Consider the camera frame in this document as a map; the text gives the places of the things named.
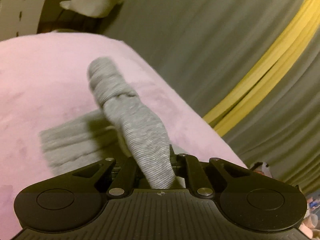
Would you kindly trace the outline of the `grey sweatpants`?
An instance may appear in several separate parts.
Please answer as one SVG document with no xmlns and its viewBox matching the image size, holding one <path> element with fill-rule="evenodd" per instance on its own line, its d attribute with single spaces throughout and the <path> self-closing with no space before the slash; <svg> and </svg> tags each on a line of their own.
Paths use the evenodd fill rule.
<svg viewBox="0 0 320 240">
<path fill-rule="evenodd" d="M 170 140 L 161 119 L 141 102 L 137 92 L 108 57 L 88 68 L 89 85 L 99 108 L 40 133 L 48 167 L 60 175 L 101 160 L 117 142 L 133 157 L 153 189 L 182 189 L 170 163 Z"/>
</svg>

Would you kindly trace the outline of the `yellow curtain stripe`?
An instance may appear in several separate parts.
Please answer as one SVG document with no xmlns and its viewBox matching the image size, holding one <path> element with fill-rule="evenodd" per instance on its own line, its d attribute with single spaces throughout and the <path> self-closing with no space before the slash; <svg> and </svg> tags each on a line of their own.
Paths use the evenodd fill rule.
<svg viewBox="0 0 320 240">
<path fill-rule="evenodd" d="M 271 92 L 293 67 L 319 29 L 319 0 L 304 0 L 300 9 L 266 53 L 240 82 L 205 116 L 224 136 Z"/>
</svg>

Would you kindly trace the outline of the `grey green curtain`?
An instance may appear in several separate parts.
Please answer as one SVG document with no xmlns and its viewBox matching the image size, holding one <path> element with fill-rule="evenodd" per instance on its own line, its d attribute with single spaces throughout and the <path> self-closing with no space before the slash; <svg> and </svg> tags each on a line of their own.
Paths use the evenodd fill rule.
<svg viewBox="0 0 320 240">
<path fill-rule="evenodd" d="M 124 0 L 100 33 L 131 46 L 201 117 L 266 53 L 304 0 Z M 288 73 L 222 136 L 246 164 L 319 189 L 319 29 Z"/>
</svg>

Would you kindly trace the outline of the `pink bed blanket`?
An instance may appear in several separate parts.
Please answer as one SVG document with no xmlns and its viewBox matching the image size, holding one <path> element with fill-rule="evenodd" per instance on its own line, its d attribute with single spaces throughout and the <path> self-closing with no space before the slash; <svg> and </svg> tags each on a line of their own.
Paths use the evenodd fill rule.
<svg viewBox="0 0 320 240">
<path fill-rule="evenodd" d="M 110 57 L 141 100 L 187 153 L 243 165 L 233 150 L 124 42 L 102 35 L 47 33 L 1 42 L 1 239 L 20 230 L 13 202 L 28 185 L 52 176 L 39 133 L 97 108 L 88 65 Z"/>
</svg>

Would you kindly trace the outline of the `white plush toy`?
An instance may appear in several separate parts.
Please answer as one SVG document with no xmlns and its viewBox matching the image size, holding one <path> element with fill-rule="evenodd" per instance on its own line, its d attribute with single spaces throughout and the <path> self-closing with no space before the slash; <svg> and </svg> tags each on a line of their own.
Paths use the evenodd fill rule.
<svg viewBox="0 0 320 240">
<path fill-rule="evenodd" d="M 122 0 L 68 0 L 60 2 L 63 10 L 70 10 L 91 18 L 105 18 Z"/>
</svg>

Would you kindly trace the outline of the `grey cabinet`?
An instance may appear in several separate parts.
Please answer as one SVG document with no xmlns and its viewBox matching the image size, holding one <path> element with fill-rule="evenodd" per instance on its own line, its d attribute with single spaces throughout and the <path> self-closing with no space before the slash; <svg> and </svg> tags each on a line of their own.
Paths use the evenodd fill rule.
<svg viewBox="0 0 320 240">
<path fill-rule="evenodd" d="M 1 0 L 1 41 L 37 33 L 45 0 Z"/>
</svg>

